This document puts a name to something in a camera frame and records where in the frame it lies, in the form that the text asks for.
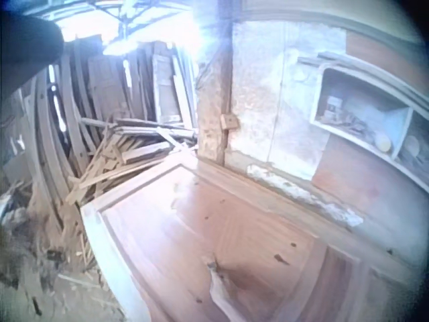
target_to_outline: wall shelf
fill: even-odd
[[[429,113],[386,80],[320,65],[310,122],[385,160],[429,193]]]

